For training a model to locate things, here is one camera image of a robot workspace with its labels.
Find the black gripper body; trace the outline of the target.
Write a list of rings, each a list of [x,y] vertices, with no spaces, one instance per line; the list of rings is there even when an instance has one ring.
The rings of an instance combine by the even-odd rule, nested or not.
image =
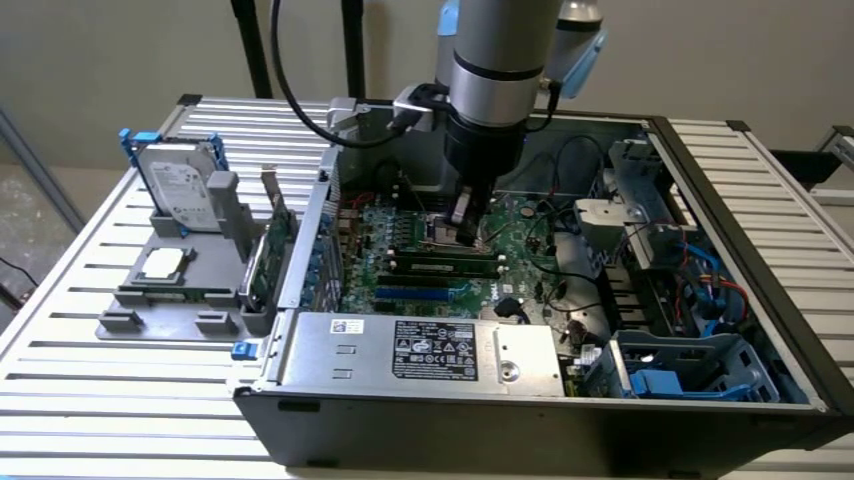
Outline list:
[[[526,124],[488,127],[452,115],[446,121],[445,158],[464,186],[490,194],[497,180],[518,166],[526,139]]]

